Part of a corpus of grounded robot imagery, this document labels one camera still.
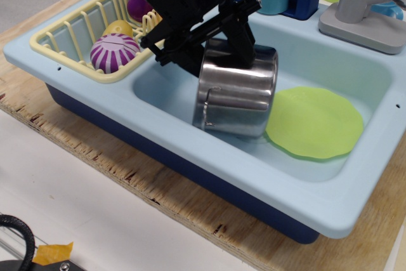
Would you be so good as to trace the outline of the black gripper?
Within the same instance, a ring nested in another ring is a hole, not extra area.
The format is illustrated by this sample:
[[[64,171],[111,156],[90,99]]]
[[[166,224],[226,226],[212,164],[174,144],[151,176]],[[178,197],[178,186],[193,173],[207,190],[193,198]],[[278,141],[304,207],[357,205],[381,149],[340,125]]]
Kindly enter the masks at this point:
[[[174,62],[199,77],[204,57],[203,43],[224,33],[242,63],[250,67],[256,57],[255,39],[248,24],[259,10],[259,0],[146,0],[162,21],[141,39],[158,62]]]

